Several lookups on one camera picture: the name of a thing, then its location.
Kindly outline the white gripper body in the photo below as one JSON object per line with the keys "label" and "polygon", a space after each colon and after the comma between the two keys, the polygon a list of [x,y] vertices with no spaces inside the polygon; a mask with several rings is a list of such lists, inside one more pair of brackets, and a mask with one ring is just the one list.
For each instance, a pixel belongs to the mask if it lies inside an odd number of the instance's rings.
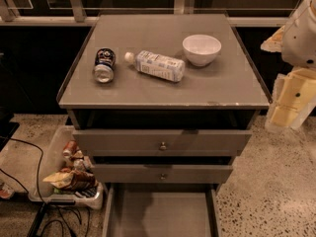
{"label": "white gripper body", "polygon": [[313,3],[301,4],[286,22],[281,56],[292,66],[316,67],[316,15]]}

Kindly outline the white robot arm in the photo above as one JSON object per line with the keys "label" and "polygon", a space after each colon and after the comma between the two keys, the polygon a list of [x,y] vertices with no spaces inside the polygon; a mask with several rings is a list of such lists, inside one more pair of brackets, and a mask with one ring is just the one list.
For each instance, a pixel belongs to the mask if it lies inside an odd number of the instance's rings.
{"label": "white robot arm", "polygon": [[261,44],[261,50],[279,52],[292,66],[275,80],[265,128],[298,129],[315,108],[316,0],[303,0],[286,24]]}

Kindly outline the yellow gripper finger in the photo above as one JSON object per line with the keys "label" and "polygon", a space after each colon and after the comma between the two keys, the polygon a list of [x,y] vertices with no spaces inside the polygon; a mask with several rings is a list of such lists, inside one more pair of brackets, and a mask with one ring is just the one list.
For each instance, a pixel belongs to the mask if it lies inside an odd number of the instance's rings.
{"label": "yellow gripper finger", "polygon": [[284,33],[284,26],[280,27],[268,39],[261,44],[261,50],[267,52],[281,52],[282,37]]}
{"label": "yellow gripper finger", "polygon": [[316,70],[294,67],[279,74],[273,89],[265,128],[299,129],[316,106]]}

